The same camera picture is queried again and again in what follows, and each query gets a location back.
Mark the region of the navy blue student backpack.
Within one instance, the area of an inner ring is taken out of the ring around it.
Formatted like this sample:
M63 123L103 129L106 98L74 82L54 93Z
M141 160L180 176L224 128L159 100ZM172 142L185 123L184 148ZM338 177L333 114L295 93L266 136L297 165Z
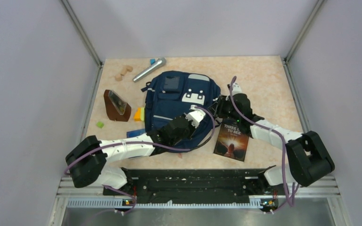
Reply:
M210 140L206 136L215 123L209 116L203 118L189 137L174 129L163 132L162 127L176 118L185 117L192 105L205 109L212 106L221 94L221 88L213 79L203 74L167 71L147 82L141 91L146 93L145 131L154 135L154 143L164 145L156 146L152 155L190 152Z

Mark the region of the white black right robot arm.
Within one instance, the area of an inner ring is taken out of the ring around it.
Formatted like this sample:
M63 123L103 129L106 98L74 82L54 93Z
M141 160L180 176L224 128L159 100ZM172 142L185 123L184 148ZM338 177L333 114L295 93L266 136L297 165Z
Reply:
M318 133L294 132L272 124L253 113L245 94L221 95L209 111L215 118L235 121L242 133L282 151L282 165L269 167L258 176L257 187L263 194L270 194L280 184L297 183L307 187L335 170Z

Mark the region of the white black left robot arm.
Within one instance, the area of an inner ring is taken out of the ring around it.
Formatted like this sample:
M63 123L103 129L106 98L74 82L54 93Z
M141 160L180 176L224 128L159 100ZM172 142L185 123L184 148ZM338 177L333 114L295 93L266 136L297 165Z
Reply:
M190 112L169 121L165 126L136 137L118 140L99 140L95 135L86 137L65 158L68 174L76 188L105 185L120 194L132 190L132 181L122 168L109 164L136 157L148 157L165 152L185 152L176 144L190 138L205 114Z

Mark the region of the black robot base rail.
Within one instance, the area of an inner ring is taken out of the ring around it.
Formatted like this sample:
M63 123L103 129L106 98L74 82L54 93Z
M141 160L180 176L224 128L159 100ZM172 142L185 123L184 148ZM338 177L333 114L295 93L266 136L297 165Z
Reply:
M143 204L221 205L249 204L264 195L259 207L277 209L283 185L270 186L263 169L128 169L128 182L118 191L103 189L105 196L124 192Z

